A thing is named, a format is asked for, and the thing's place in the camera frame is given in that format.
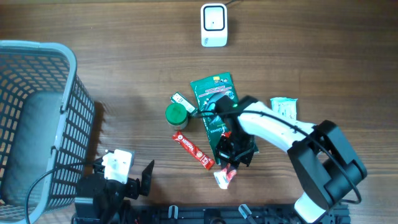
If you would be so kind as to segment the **green lid jar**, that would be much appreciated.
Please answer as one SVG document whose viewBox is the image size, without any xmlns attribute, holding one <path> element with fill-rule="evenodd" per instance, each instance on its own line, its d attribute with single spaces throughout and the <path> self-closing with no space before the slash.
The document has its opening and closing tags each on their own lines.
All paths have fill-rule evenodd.
<svg viewBox="0 0 398 224">
<path fill-rule="evenodd" d="M 188 112 L 179 103 L 168 105 L 165 110 L 165 118 L 174 130 L 183 130 L 188 124 Z"/>
</svg>

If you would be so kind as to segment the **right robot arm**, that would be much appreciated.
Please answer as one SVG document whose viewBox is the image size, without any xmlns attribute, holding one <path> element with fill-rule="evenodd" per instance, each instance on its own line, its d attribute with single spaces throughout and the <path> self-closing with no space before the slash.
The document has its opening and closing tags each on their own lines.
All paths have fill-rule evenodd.
<svg viewBox="0 0 398 224">
<path fill-rule="evenodd" d="M 303 188 L 294 203 L 296 214 L 307 223 L 319 221 L 336 204 L 345 202 L 353 191 L 361 203 L 357 185 L 367 170 L 342 130 L 332 121 L 305 123 L 282 116 L 263 102 L 245 96 L 234 102 L 223 96 L 215 103 L 215 115 L 228 125 L 216 155 L 225 164 L 249 165 L 255 137 L 287 153 Z"/>
</svg>

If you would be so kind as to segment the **small green white box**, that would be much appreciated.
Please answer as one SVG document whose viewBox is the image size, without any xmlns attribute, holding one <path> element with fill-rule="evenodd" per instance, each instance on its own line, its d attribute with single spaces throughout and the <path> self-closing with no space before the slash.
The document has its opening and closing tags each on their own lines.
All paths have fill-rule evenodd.
<svg viewBox="0 0 398 224">
<path fill-rule="evenodd" d="M 191 103 L 187 98 L 185 98 L 179 91 L 175 92 L 171 97 L 170 100 L 172 103 L 179 103 L 185 107 L 187 113 L 190 117 L 194 117 L 198 109 Z"/>
</svg>

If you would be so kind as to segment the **red white small packet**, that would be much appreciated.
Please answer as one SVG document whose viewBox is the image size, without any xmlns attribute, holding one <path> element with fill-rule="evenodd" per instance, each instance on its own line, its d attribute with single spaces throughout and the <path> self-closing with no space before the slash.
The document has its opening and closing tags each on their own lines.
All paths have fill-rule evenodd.
<svg viewBox="0 0 398 224">
<path fill-rule="evenodd" d="M 237 174 L 237 170 L 231 165 L 227 164 L 225 168 L 213 173 L 216 183 L 219 188 L 226 190 L 234 176 Z"/>
</svg>

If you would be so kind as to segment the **teal wipes packet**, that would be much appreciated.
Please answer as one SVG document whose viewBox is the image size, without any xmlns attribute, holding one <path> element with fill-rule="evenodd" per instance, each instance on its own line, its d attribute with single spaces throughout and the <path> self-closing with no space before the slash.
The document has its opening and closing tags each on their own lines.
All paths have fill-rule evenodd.
<svg viewBox="0 0 398 224">
<path fill-rule="evenodd" d="M 297 99 L 287 97 L 271 98 L 272 111 L 286 116 L 290 119 L 297 119 Z"/>
</svg>

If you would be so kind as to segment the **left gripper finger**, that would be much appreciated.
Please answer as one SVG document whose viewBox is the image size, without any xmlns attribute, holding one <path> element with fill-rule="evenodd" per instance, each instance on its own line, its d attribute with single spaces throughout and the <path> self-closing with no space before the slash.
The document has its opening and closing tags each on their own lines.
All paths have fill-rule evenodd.
<svg viewBox="0 0 398 224">
<path fill-rule="evenodd" d="M 142 171 L 142 179 L 140 186 L 140 194 L 148 196 L 151 188 L 152 172 L 154 168 L 155 160 L 152 160 L 148 166 Z"/>
<path fill-rule="evenodd" d="M 94 171 L 104 171 L 104 166 L 102 165 L 103 158 L 100 157 L 93 161 L 93 170 Z"/>
</svg>

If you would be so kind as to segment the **red Nescafe stick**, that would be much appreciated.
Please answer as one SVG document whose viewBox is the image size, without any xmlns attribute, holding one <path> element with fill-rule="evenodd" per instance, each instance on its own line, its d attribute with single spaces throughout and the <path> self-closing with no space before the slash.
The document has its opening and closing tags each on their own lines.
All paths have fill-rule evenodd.
<svg viewBox="0 0 398 224">
<path fill-rule="evenodd" d="M 214 166 L 215 161 L 196 147 L 196 145 L 187 139 L 181 131 L 177 131 L 172 136 L 172 139 L 178 142 L 192 157 L 198 160 L 206 170 L 210 170 Z"/>
</svg>

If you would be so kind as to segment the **green 3M gloves pack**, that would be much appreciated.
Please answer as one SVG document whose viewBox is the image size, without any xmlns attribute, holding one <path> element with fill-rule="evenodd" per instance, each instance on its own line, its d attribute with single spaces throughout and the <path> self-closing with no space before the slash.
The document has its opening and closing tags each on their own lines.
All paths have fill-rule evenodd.
<svg viewBox="0 0 398 224">
<path fill-rule="evenodd" d="M 229 72 L 192 81 L 190 86 L 198 103 L 197 116 L 203 119 L 215 157 L 216 145 L 223 133 L 232 132 L 235 136 L 247 134 L 239 123 L 238 116 L 242 115 L 244 107 L 253 103 L 254 99 L 248 96 L 242 100 L 238 98 Z"/>
</svg>

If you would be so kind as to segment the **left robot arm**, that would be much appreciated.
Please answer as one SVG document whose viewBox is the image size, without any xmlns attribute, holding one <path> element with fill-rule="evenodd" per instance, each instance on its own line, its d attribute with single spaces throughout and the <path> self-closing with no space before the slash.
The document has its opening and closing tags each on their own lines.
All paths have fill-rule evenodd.
<svg viewBox="0 0 398 224">
<path fill-rule="evenodd" d="M 155 161 L 151 161 L 142 171 L 142 179 L 128 178 L 125 184 L 106 179 L 102 161 L 101 158 L 93 161 L 94 172 L 77 182 L 76 212 L 71 222 L 139 223 L 139 215 L 129 200 L 149 195 Z"/>
</svg>

